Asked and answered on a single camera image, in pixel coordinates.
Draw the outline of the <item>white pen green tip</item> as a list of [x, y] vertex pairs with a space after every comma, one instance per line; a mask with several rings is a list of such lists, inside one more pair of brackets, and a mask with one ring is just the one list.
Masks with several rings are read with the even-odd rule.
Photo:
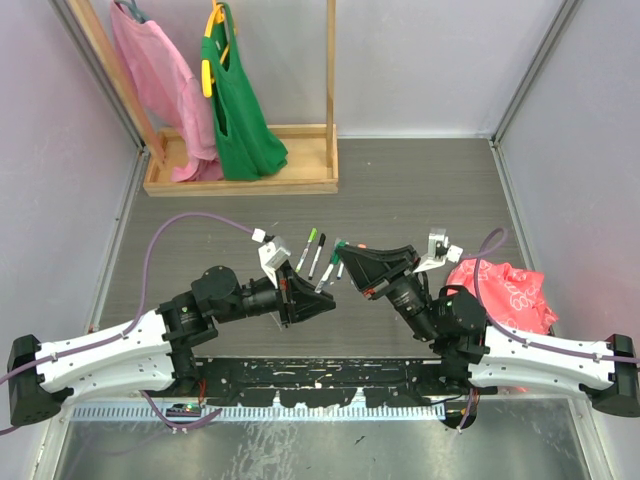
[[299, 260], [298, 260], [298, 262], [296, 264], [296, 267], [295, 267], [295, 272], [296, 273], [300, 272], [300, 270], [302, 269], [312, 243], [313, 243], [313, 240], [308, 240], [306, 242], [305, 247], [304, 247], [304, 249], [303, 249], [303, 251], [302, 251], [302, 253], [300, 255], [300, 258], [299, 258]]

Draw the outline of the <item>black white marker pen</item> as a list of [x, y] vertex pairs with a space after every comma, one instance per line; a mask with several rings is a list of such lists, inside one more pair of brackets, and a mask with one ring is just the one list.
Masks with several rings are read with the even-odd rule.
[[309, 273], [308, 273], [308, 277], [307, 277], [308, 280], [312, 280], [314, 278], [314, 275], [315, 275], [315, 272], [316, 272], [316, 269], [317, 269], [317, 266], [318, 266], [318, 263], [319, 263], [319, 260], [320, 260], [321, 253], [322, 253], [323, 247], [325, 245], [325, 242], [326, 242], [326, 234], [325, 233], [321, 233], [320, 237], [319, 237], [319, 240], [318, 240], [318, 244], [317, 244], [315, 253], [314, 253], [314, 257], [313, 257], [313, 260], [312, 260], [312, 263], [311, 263], [311, 266], [310, 266], [310, 269], [309, 269]]

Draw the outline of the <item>dark green pen cap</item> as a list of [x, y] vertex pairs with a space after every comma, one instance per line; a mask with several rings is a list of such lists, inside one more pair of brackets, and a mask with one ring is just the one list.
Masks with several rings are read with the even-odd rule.
[[337, 241], [335, 243], [332, 254], [331, 254], [331, 258], [330, 258], [331, 265], [337, 265], [340, 263], [341, 259], [339, 256], [339, 250], [343, 248], [345, 245], [346, 245], [346, 242], [342, 240]]

